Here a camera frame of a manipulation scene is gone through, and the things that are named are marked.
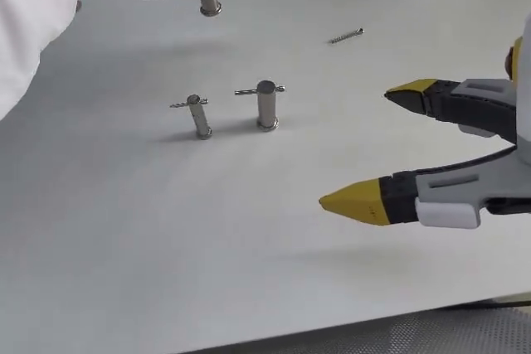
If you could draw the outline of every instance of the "steel pin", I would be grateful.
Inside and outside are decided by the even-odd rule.
[[[193,122],[196,125],[197,137],[201,140],[208,140],[212,136],[212,129],[208,125],[207,116],[205,115],[205,110],[203,108],[203,105],[206,104],[208,104],[208,99],[202,99],[198,95],[190,95],[188,96],[186,103],[173,104],[169,107],[188,107],[190,109],[190,114],[192,114]]]
[[[256,89],[238,90],[235,95],[258,95],[258,120],[256,124],[260,130],[270,132],[279,125],[276,117],[276,94],[285,92],[284,86],[277,86],[270,80],[263,80]]]

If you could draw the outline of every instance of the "white tabletop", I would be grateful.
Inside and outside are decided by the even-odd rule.
[[[83,1],[0,124],[0,352],[169,354],[531,289],[530,216],[378,228],[318,203],[507,146],[382,94],[503,76],[529,0]],[[262,79],[287,87],[274,133],[233,95]],[[169,108],[194,93],[206,142]]]

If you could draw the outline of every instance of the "white sleeve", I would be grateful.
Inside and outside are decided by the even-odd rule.
[[[26,93],[41,51],[76,14],[77,0],[0,0],[0,119]]]

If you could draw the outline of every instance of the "gray gripper housing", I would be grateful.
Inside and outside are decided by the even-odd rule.
[[[465,80],[452,94],[492,101],[499,107],[506,106],[516,118],[516,89],[509,80]],[[482,137],[494,135],[477,127],[461,125],[460,129]],[[470,204],[475,208],[478,220],[483,207],[494,214],[530,212],[531,166],[519,156],[519,152],[529,151],[530,146],[521,143],[520,138],[518,141],[518,147],[513,146],[484,158],[417,171],[419,201]]]

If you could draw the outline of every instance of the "metal pin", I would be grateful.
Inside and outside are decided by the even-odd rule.
[[[340,43],[341,41],[346,41],[347,39],[350,39],[351,37],[361,36],[363,33],[365,33],[365,30],[363,28],[359,28],[356,31],[345,33],[344,35],[337,36],[334,39],[330,39],[328,41],[328,44],[335,45],[336,43]]]
[[[276,117],[276,93],[285,92],[284,86],[277,86],[270,80],[263,80],[254,90],[235,91],[235,95],[258,95],[258,127],[264,132],[275,130],[279,125]]]
[[[196,134],[201,140],[208,140],[212,136],[212,129],[208,125],[207,116],[203,105],[208,104],[208,99],[202,99],[198,95],[190,95],[186,103],[179,103],[170,105],[169,108],[184,108],[188,107],[193,117],[193,122],[196,124]]]
[[[222,4],[218,0],[200,0],[201,8],[199,11],[205,17],[215,17],[222,12]]]

